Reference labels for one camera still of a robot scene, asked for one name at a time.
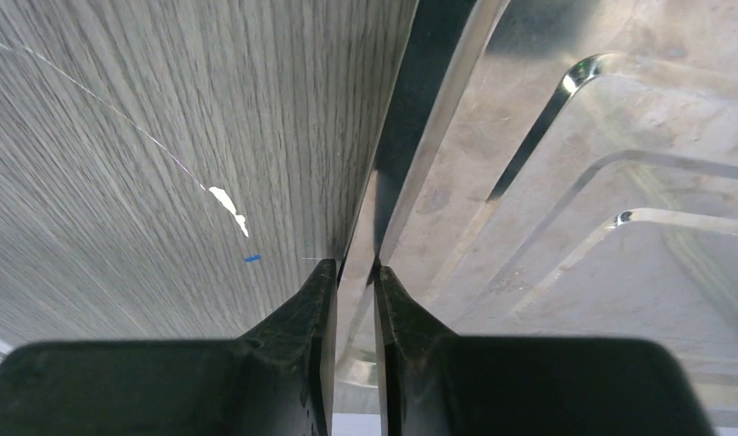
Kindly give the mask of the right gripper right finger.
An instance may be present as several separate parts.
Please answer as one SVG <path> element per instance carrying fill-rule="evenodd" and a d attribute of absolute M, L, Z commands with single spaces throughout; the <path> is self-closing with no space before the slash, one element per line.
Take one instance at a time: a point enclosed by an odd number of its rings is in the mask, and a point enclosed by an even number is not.
<path fill-rule="evenodd" d="M 641 339 L 466 336 L 374 269 L 386 435 L 711 435 L 681 366 Z"/>

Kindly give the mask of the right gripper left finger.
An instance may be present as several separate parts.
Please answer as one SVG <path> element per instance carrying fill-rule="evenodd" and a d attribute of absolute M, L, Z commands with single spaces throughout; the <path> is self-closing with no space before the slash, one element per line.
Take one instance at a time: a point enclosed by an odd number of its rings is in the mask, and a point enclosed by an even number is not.
<path fill-rule="evenodd" d="M 0 364 L 0 435 L 326 435 L 338 267 L 234 339 L 35 342 Z"/>

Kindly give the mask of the metal tray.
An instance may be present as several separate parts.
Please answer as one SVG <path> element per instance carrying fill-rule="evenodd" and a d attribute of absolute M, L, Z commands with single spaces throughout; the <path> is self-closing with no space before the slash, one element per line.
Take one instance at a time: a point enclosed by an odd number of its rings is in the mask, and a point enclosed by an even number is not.
<path fill-rule="evenodd" d="M 646 338 L 738 435 L 738 1 L 501 1 L 414 150 L 378 153 L 338 415 L 378 422 L 373 262 L 463 334 Z"/>

